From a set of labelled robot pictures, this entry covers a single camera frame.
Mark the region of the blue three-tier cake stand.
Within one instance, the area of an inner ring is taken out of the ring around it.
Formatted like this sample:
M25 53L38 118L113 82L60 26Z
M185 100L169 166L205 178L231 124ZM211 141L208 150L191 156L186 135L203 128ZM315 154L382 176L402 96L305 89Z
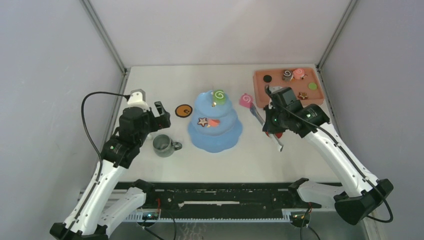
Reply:
M213 105L213 91L202 92L197 96L187 130L195 147L209 153L219 153L238 143L243 126L225 92L225 104ZM220 124L217 127L201 127L197 124L199 118L218 119Z

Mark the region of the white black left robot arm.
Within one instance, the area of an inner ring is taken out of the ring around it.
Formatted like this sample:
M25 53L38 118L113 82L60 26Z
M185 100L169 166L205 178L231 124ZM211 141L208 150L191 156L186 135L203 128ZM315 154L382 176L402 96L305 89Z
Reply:
M135 209L149 209L156 203L154 185L138 179L125 195L108 209L104 209L121 176L140 153L150 133L171 126L170 113L160 101L152 109L132 103L119 117L119 126L102 147L101 161L87 190L64 222L56 222L49 233L57 240L107 240L116 227Z

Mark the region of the magenta swirl roll cake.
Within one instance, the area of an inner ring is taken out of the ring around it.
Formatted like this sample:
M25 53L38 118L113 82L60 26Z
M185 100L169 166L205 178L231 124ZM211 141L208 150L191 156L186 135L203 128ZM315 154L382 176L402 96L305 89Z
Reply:
M245 108L250 108L253 103L253 97L247 93L244 93L239 99L239 105Z

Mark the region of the pink cake slice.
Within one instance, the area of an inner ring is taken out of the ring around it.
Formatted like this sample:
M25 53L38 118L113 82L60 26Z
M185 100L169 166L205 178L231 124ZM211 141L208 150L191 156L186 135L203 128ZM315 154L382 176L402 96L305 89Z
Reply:
M220 125L221 121L219 119L207 119L207 127L218 127Z

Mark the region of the white star cookie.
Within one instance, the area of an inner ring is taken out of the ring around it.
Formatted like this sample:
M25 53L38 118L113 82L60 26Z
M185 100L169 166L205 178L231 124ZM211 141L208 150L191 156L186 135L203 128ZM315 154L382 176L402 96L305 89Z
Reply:
M208 127L209 126L209 122L208 122L208 119L206 118L206 117L203 117L203 118L199 118L198 119L198 122L197 122L197 124L199 125L199 126L201 126L201 127Z

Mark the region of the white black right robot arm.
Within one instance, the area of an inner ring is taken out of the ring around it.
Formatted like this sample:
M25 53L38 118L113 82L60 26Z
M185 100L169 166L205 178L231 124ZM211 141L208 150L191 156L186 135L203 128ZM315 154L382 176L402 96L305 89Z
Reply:
M289 130L306 140L325 160L341 186L332 186L301 178L292 185L289 203L295 208L318 204L333 208L348 224L364 218L391 223L393 211L387 201L394 186L370 172L339 137L328 115L316 104L303 106L290 87L271 87L264 91L269 104L264 108L263 132L284 133Z

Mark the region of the brown swirl roll cake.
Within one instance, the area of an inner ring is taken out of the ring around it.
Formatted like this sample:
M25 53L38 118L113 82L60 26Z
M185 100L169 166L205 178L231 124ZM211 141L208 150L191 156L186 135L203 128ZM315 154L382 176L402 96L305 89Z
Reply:
M294 79L294 74L293 74L293 72L291 71L291 70L289 70L289 69L285 69L283 72L282 72L282 80L283 81L285 81L285 82L290 82L290 81L292 81Z

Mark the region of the green swirl roll cake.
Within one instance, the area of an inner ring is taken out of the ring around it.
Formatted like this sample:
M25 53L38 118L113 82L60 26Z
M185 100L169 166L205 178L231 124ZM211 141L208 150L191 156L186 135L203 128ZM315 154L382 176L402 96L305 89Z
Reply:
M214 106L224 105L226 103L226 94L222 89L217 89L212 92L212 103Z

